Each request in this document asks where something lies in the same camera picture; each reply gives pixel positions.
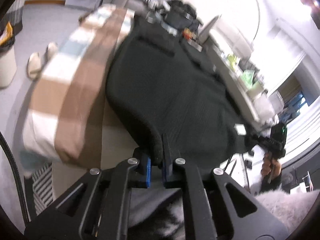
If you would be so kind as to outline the person's right hand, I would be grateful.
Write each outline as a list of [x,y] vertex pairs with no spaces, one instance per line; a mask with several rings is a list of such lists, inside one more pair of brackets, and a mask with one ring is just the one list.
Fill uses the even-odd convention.
[[274,158],[270,158],[269,155],[269,153],[264,155],[260,173],[263,177],[269,176],[274,180],[281,174],[281,163]]

